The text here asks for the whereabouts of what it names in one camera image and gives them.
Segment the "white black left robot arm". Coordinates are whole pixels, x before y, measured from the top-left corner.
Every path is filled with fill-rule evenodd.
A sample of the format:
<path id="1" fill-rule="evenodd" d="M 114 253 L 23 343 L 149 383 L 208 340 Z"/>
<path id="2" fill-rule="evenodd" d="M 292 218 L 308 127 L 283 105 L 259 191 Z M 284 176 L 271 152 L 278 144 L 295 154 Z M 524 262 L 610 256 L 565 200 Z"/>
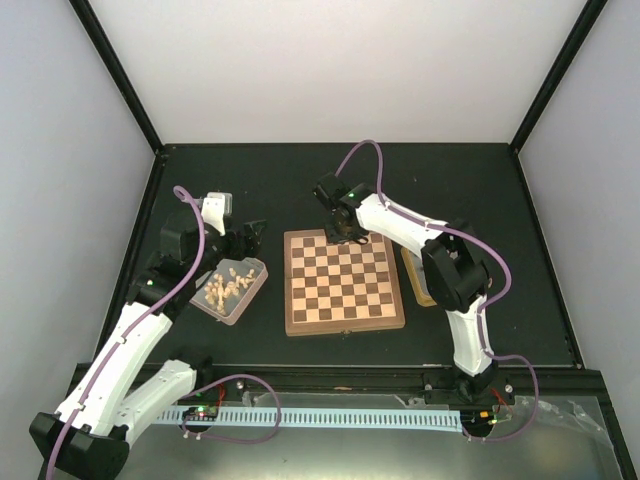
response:
<path id="1" fill-rule="evenodd" d="M 187 394 L 207 397 L 215 376 L 206 358 L 167 360 L 140 387 L 133 382 L 148 356 L 196 294 L 198 280 L 223 260 L 242 261 L 259 252 L 266 221 L 220 233 L 193 213 L 171 215 L 159 246 L 136 280 L 111 336 L 82 380 L 53 413 L 40 412 L 29 433 L 43 456 L 42 478 L 56 470 L 78 479 L 113 479 L 130 450 L 157 417 Z"/>

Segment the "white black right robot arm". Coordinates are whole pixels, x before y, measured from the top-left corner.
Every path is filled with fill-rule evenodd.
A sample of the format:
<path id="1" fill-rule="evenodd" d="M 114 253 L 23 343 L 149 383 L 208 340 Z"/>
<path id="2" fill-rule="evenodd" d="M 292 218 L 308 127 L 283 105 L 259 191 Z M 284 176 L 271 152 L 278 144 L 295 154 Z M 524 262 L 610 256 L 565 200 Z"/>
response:
<path id="1" fill-rule="evenodd" d="M 313 194 L 331 214 L 326 225 L 330 242 L 377 233 L 421 261 L 428 295 L 448 318 L 456 394 L 464 403 L 479 402 L 491 390 L 496 366 L 481 309 L 489 272 L 481 249 L 470 241 L 469 225 L 419 215 L 364 184 L 350 188 L 333 173 L 318 180 Z"/>

